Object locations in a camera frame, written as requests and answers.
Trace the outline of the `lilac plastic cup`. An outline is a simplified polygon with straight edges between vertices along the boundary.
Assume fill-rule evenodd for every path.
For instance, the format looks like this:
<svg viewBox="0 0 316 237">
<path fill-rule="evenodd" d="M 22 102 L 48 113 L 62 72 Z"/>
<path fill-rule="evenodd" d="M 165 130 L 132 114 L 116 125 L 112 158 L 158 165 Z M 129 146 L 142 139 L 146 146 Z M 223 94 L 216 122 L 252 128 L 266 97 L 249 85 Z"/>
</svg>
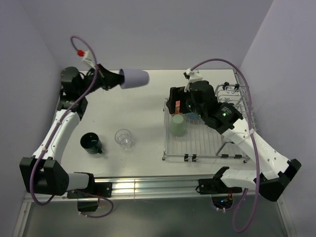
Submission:
<svg viewBox="0 0 316 237">
<path fill-rule="evenodd" d="M 147 85 L 150 80 L 149 74 L 140 69 L 120 69 L 119 74 L 123 76 L 121 89 L 142 87 Z"/>
</svg>

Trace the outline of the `clear plastic glass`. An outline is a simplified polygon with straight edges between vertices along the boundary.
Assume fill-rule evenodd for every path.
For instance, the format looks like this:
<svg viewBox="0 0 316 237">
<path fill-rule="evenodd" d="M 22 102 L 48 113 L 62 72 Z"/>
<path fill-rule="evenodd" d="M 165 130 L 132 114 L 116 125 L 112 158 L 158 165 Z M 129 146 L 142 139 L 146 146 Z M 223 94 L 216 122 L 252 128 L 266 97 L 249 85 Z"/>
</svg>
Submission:
<svg viewBox="0 0 316 237">
<path fill-rule="evenodd" d="M 128 129 L 120 129 L 115 133 L 115 141 L 125 150 L 132 147 L 132 134 Z"/>
</svg>

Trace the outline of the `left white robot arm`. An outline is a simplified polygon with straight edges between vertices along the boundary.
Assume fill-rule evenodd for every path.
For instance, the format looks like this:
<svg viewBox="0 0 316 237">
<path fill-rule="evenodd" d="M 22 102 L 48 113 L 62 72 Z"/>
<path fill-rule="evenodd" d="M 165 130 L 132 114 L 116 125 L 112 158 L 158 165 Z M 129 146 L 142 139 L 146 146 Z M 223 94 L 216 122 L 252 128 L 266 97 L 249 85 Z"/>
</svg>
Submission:
<svg viewBox="0 0 316 237">
<path fill-rule="evenodd" d="M 84 197 L 95 194 L 93 174 L 66 172 L 61 166 L 62 155 L 86 111 L 87 89 L 92 92 L 99 88 L 109 90 L 123 83 L 122 73 L 110 72 L 102 65 L 98 65 L 97 71 L 91 68 L 86 75 L 76 67 L 62 70 L 60 99 L 53 124 L 39 148 L 31 157 L 22 158 L 19 164 L 27 192 L 62 196 L 67 191 L 78 189 Z"/>
</svg>

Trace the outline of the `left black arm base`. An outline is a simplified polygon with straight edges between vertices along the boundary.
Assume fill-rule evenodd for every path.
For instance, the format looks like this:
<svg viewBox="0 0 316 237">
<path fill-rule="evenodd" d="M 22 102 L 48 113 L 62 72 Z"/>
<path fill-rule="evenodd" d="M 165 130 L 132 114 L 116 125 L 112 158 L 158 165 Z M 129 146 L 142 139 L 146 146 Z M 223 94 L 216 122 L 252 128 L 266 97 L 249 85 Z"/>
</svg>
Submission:
<svg viewBox="0 0 316 237">
<path fill-rule="evenodd" d="M 67 199 L 77 200 L 77 209 L 80 213 L 87 215 L 103 215 L 112 210 L 112 204 L 104 200 L 109 199 L 112 195 L 112 182 L 95 183 L 93 191 L 85 191 L 85 194 L 78 193 L 76 191 L 67 192 Z"/>
</svg>

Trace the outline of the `green ceramic cup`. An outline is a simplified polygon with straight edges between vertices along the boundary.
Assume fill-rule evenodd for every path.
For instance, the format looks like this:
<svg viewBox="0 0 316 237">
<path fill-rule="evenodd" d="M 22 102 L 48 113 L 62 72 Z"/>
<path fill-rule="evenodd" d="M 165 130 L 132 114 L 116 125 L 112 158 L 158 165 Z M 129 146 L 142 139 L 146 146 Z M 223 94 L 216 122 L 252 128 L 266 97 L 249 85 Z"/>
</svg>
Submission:
<svg viewBox="0 0 316 237">
<path fill-rule="evenodd" d="M 186 131 L 185 119 L 182 115 L 174 115 L 170 122 L 170 132 L 173 136 L 183 136 Z"/>
</svg>

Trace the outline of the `dark green mug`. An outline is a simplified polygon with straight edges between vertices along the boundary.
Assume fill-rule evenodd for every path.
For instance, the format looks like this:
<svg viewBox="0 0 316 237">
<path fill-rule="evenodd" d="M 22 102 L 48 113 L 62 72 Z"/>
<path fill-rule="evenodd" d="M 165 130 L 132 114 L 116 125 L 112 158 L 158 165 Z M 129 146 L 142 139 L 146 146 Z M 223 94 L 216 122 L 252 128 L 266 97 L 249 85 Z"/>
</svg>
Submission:
<svg viewBox="0 0 316 237">
<path fill-rule="evenodd" d="M 89 132 L 84 134 L 80 139 L 81 147 L 89 154 L 102 154 L 102 143 L 96 133 Z"/>
</svg>

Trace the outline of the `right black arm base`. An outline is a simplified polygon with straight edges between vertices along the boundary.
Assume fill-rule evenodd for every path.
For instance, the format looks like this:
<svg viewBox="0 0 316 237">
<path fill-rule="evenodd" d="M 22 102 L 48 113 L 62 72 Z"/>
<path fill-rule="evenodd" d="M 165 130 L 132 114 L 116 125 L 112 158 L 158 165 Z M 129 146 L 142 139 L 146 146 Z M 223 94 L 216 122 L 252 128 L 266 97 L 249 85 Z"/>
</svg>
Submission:
<svg viewBox="0 0 316 237">
<path fill-rule="evenodd" d="M 228 188 L 221 180 L 199 179 L 195 191 L 200 195 L 216 195 L 212 198 L 213 204 L 218 208 L 233 206 L 233 194 L 242 193 L 242 188 Z"/>
</svg>

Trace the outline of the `orange ceramic mug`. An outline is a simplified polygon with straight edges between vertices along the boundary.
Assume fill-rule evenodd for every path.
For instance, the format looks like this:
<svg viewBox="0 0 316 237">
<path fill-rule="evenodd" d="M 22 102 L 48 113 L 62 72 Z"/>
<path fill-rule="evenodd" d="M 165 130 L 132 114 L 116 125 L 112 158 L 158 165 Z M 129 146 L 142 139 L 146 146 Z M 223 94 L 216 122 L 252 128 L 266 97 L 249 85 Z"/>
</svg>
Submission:
<svg viewBox="0 0 316 237">
<path fill-rule="evenodd" d="M 180 101 L 176 101 L 175 104 L 175 113 L 173 115 L 181 115 L 182 113 L 180 112 Z"/>
</svg>

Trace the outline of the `plain blue cup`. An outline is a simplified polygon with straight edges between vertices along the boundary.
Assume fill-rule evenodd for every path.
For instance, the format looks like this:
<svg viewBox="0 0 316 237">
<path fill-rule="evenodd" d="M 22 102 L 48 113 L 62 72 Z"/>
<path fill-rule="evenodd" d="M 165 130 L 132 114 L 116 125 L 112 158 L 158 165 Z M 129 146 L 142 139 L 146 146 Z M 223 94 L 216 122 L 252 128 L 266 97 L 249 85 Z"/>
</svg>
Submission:
<svg viewBox="0 0 316 237">
<path fill-rule="evenodd" d="M 195 113 L 186 113 L 185 117 L 189 120 L 198 120 L 199 119 L 199 115 L 195 114 Z"/>
</svg>

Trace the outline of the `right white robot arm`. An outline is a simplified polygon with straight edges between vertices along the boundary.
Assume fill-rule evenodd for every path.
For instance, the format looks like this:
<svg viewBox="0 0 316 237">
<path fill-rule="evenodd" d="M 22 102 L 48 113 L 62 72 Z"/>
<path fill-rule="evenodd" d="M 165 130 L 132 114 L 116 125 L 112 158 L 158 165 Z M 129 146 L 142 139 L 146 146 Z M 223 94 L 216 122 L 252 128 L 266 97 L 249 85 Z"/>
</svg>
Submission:
<svg viewBox="0 0 316 237">
<path fill-rule="evenodd" d="M 233 103 L 220 102 L 208 81 L 200 80 L 188 88 L 172 87 L 166 106 L 170 114 L 180 103 L 182 114 L 193 112 L 205 125 L 237 145 L 256 163 L 254 170 L 220 168 L 207 182 L 200 182 L 201 194 L 241 192 L 243 188 L 257 191 L 269 201 L 277 201 L 301 168 L 297 159 L 288 159 L 271 147 Z"/>
</svg>

